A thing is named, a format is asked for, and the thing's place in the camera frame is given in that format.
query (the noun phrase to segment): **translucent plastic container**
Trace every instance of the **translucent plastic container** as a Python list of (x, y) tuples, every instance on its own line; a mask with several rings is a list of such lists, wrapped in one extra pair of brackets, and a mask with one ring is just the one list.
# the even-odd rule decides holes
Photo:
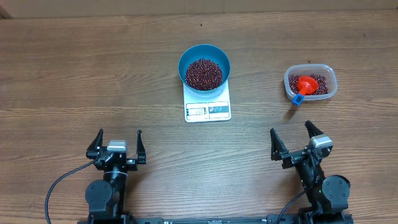
[(326, 85), (328, 87), (328, 94), (322, 95), (307, 95), (304, 96), (304, 101), (324, 100), (331, 98), (337, 91), (337, 79), (336, 74), (331, 67), (325, 64), (305, 64), (305, 65), (294, 65), (290, 67), (285, 73), (285, 90), (289, 100), (293, 100), (296, 96), (295, 93), (290, 89), (289, 76), (291, 75), (321, 75), (326, 79)]

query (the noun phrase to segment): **blue bowl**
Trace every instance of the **blue bowl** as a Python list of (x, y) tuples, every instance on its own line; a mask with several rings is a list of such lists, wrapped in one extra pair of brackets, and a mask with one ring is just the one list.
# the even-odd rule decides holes
[[(220, 69), (223, 72), (223, 82), (219, 87), (212, 90), (196, 90), (187, 84), (185, 72), (187, 71), (188, 66), (192, 62), (201, 58), (210, 59), (220, 66)], [(210, 44), (200, 44), (191, 47), (184, 52), (184, 54), (182, 54), (180, 62), (178, 63), (178, 73), (180, 74), (181, 81), (184, 82), (189, 89), (195, 93), (207, 95), (224, 89), (226, 81), (229, 78), (229, 74), (231, 73), (231, 64), (229, 62), (228, 56), (218, 47)]]

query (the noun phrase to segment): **plastic container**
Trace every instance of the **plastic container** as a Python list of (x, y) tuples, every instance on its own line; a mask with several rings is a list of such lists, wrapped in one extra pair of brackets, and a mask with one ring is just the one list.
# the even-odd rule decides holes
[(306, 95), (304, 96), (304, 101), (314, 101), (314, 100), (324, 100), (327, 98), (331, 98), (337, 91), (337, 79), (336, 74), (325, 64), (305, 64), (305, 65), (294, 65), (290, 67), (285, 72), (285, 90), (287, 98), (292, 101), (296, 96), (295, 93), (290, 89), (289, 85), (289, 76), (291, 75), (321, 75), (326, 79), (326, 85), (328, 86), (328, 94), (322, 95)]
[[(185, 72), (187, 71), (188, 66), (192, 62), (201, 58), (210, 59), (220, 66), (220, 69), (223, 72), (223, 82), (219, 87), (212, 90), (196, 90), (187, 84), (187, 81), (185, 79)], [(229, 62), (228, 56), (218, 47), (210, 44), (200, 44), (189, 48), (186, 52), (184, 52), (184, 54), (182, 54), (180, 62), (178, 63), (178, 73), (180, 74), (181, 81), (191, 91), (200, 95), (212, 96), (213, 93), (218, 94), (218, 92), (225, 89), (226, 81), (228, 80), (229, 74), (231, 73), (231, 64)]]

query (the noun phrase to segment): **wooden table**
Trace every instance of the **wooden table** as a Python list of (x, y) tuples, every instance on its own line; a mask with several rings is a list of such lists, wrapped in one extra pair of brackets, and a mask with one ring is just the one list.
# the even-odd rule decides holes
[[(183, 118), (181, 54), (209, 43), (229, 56), (232, 119)], [(331, 100), (291, 109), (292, 65), (334, 68)], [(291, 150), (304, 122), (328, 133), (326, 175), (351, 181), (356, 223), (397, 223), (398, 11), (275, 12), (0, 21), (0, 223), (45, 223), (52, 182), (104, 143), (143, 130), (147, 165), (129, 176), (137, 217), (254, 217), (279, 213), (302, 190), (295, 169), (270, 159), (270, 128)], [(89, 167), (50, 198), (53, 223), (88, 214)], [(301, 198), (288, 213), (308, 205)]]

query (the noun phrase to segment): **white scale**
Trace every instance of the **white scale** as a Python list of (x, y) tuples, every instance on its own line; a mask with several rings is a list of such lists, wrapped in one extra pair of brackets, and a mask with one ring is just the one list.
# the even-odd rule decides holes
[(184, 114), (188, 123), (228, 121), (231, 119), (231, 102), (229, 100), (228, 81), (225, 87), (210, 93), (201, 95), (183, 85), (184, 90)]

